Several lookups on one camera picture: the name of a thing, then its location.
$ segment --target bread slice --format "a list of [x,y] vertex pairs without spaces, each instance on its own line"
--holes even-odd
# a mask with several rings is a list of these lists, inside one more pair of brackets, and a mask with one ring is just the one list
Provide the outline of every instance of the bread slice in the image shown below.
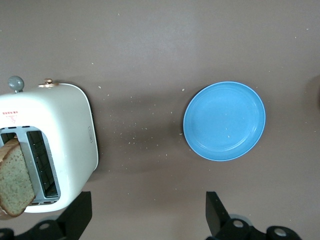
[[0,220],[21,215],[35,193],[18,139],[0,148]]

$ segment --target plate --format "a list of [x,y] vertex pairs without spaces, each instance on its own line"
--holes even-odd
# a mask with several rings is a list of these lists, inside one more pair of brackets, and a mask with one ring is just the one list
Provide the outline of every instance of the plate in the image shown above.
[[266,111],[258,94],[242,83],[223,81],[205,87],[191,100],[183,132],[201,157],[229,161],[256,145],[265,123]]

